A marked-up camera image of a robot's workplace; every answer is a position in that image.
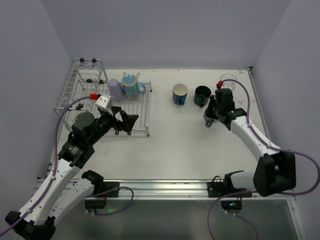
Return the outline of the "dark green mug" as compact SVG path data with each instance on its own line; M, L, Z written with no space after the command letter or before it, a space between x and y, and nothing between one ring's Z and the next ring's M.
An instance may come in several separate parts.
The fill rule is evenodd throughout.
M212 92L209 87L200 85L195 89L193 102L200 108L203 108L208 103L211 95Z

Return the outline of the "clear plastic cup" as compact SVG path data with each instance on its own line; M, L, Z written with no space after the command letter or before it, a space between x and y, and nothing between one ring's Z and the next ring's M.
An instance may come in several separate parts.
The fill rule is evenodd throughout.
M222 89L230 89L232 92L236 88L236 82L238 79L235 75L231 73L225 73L220 76L220 81L222 81Z

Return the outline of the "blue mug white interior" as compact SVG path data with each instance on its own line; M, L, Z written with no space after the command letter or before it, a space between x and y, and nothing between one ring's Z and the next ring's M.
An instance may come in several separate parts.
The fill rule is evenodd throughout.
M176 105L183 106L188 94L188 88L185 84L177 83L172 88L172 100Z

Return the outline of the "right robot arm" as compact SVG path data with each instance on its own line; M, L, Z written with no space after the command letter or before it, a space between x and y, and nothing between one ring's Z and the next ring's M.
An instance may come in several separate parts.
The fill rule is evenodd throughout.
M212 188L220 195L255 190L263 197L296 187L296 158L281 152L250 121L242 108L236 108L233 93L228 88L216 89L204 113L206 127L210 120L218 120L235 134L257 161L254 172L238 170L225 174Z

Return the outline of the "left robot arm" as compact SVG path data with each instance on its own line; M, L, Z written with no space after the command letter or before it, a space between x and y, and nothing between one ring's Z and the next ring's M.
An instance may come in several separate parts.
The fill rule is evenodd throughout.
M130 133L139 116L127 114L120 107L100 111L96 118L90 112L80 113L60 152L54 153L53 168L32 198L18 211L10 211L5 221L26 240L49 240L58 222L87 197L109 196L121 186L105 188L104 178L88 170L68 192L68 183L95 152L97 143L110 129Z

